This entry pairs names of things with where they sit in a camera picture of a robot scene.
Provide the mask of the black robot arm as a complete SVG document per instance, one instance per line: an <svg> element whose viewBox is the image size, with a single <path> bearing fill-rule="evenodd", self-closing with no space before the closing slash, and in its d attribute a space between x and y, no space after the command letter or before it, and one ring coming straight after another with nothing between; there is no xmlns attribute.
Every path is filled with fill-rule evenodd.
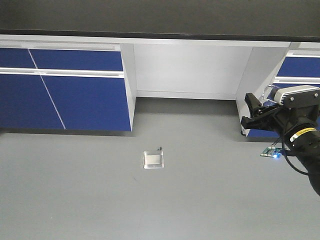
<svg viewBox="0 0 320 240"><path fill-rule="evenodd" d="M253 93L244 98L250 117L242 117L244 129L276 132L281 138L284 157L296 157L306 169L313 190L320 192L320 91L296 92L284 96L282 104L263 106Z"/></svg>

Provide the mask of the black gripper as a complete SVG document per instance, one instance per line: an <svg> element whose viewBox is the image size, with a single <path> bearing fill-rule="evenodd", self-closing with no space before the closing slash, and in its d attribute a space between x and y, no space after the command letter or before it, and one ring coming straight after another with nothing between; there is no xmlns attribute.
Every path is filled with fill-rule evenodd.
<svg viewBox="0 0 320 240"><path fill-rule="evenodd" d="M244 129L272 131L288 140L297 140L306 133L316 132L319 105L306 107L277 108L263 106L253 93L246 93L244 98L250 117L243 116L241 125Z"/></svg>

